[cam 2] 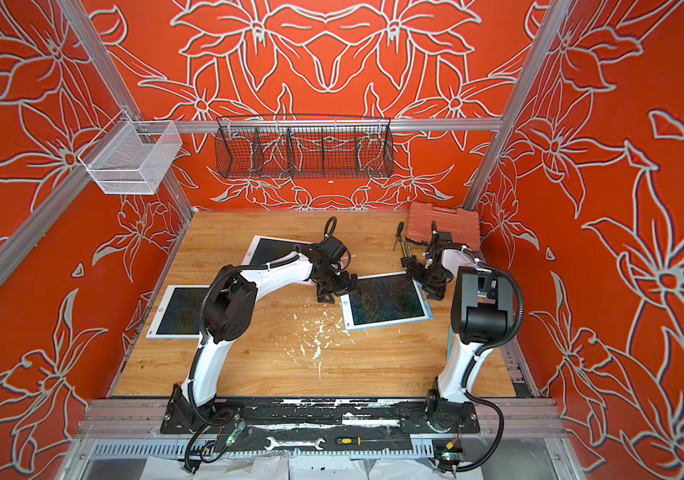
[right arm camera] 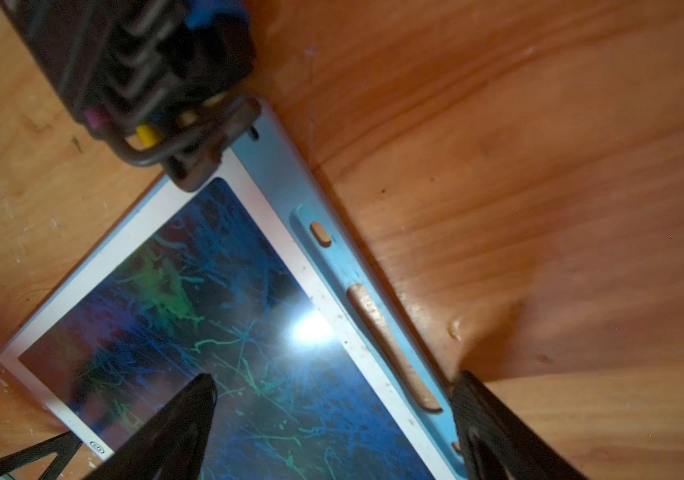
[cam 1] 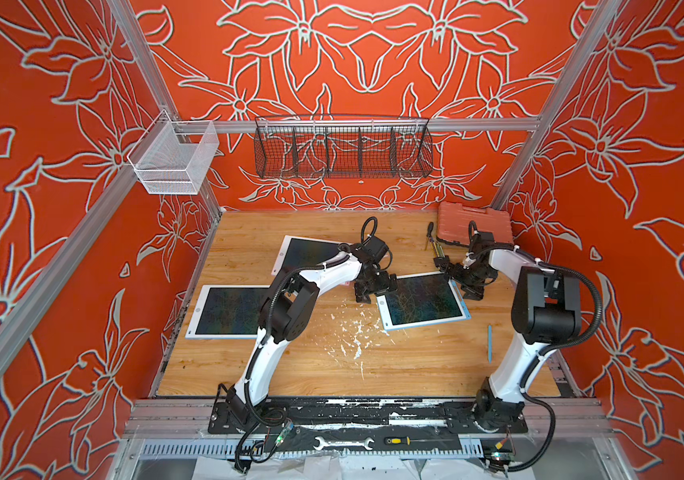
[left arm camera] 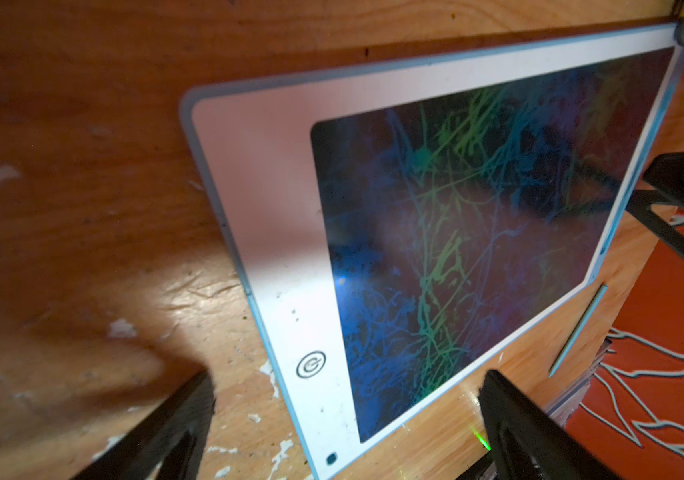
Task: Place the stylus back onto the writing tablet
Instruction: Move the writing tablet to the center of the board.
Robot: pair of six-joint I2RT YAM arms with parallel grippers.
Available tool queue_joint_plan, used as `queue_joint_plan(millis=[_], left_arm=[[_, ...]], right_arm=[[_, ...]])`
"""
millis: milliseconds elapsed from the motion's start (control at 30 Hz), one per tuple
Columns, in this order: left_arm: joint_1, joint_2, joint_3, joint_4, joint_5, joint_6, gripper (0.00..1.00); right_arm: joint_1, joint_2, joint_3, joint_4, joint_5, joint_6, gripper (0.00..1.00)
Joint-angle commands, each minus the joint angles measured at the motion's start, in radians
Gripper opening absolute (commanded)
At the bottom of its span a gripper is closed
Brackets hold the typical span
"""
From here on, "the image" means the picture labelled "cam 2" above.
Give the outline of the blue stylus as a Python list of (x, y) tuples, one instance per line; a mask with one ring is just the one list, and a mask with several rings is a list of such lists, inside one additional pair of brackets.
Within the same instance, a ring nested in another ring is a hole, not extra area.
[(448, 339), (447, 339), (447, 348), (446, 348), (446, 361), (448, 362), (450, 359), (451, 351), (452, 351), (452, 341), (453, 341), (453, 331), (451, 328), (448, 330)]

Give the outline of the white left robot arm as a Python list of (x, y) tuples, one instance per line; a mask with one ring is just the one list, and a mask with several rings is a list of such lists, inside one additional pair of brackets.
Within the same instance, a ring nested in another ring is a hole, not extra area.
[(189, 374), (172, 389), (161, 431), (195, 433), (234, 418), (216, 409), (218, 379), (226, 357), (249, 328), (256, 303), (293, 283), (315, 285), (317, 302), (333, 304), (356, 290), (357, 276), (347, 267), (351, 254), (334, 236), (337, 218), (330, 217), (318, 243), (294, 244), (275, 260), (256, 265), (226, 265), (206, 290), (197, 312), (199, 342)]

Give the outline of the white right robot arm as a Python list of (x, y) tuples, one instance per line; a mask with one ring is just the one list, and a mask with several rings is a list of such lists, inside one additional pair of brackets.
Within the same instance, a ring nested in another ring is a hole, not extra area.
[(453, 347), (443, 371), (428, 391), (422, 417), (438, 432), (464, 427), (474, 420), (482, 400), (472, 389), (490, 352), (515, 338), (523, 323), (524, 297), (515, 278), (494, 267), (469, 245), (432, 228), (424, 262), (411, 253), (401, 233), (401, 265), (429, 299), (442, 300), (454, 285), (450, 311)]

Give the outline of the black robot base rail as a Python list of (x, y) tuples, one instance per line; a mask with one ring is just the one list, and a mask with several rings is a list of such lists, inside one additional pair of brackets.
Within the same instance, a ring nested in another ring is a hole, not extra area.
[(192, 433), (206, 422), (243, 420), (265, 430), (360, 427), (406, 434), (480, 431), (471, 403), (426, 397), (218, 397), (192, 407), (182, 394), (170, 398), (161, 423), (164, 434)]

